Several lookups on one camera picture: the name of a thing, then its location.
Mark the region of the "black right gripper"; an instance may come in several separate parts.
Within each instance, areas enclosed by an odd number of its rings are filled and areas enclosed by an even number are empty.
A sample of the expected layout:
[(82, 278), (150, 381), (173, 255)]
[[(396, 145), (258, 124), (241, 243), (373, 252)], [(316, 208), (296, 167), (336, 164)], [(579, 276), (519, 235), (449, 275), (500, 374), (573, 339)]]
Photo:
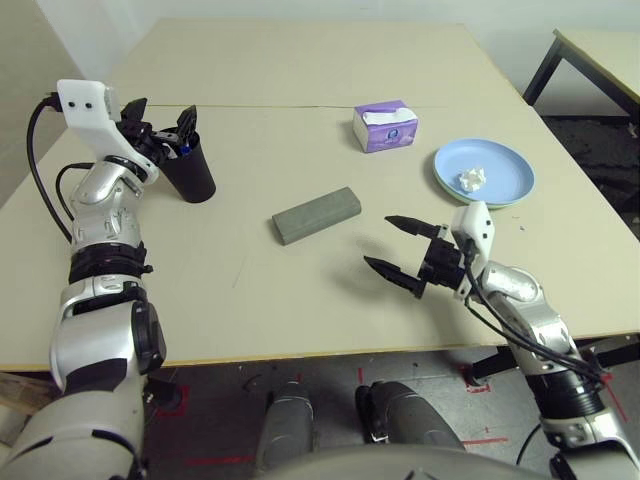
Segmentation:
[(460, 287), (465, 278), (463, 255), (453, 243), (444, 240), (445, 225), (433, 225), (401, 215), (386, 216), (385, 220), (406, 233), (423, 236), (431, 241), (419, 268), (418, 278), (404, 273), (398, 266), (387, 261), (364, 256), (364, 261), (377, 274), (409, 291), (417, 299), (422, 298), (428, 284), (444, 286), (453, 291)]

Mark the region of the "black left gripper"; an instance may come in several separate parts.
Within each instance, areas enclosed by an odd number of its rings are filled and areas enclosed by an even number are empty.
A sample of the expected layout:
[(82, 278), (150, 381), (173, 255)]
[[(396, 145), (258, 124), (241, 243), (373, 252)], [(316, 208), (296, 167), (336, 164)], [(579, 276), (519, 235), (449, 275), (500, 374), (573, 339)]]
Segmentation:
[(138, 153), (154, 165), (163, 165), (179, 156), (181, 142), (190, 142), (196, 130), (197, 108), (191, 105), (181, 112), (176, 132), (173, 129), (155, 131), (150, 123), (143, 122), (146, 105), (146, 98), (127, 103), (122, 109), (118, 130)]

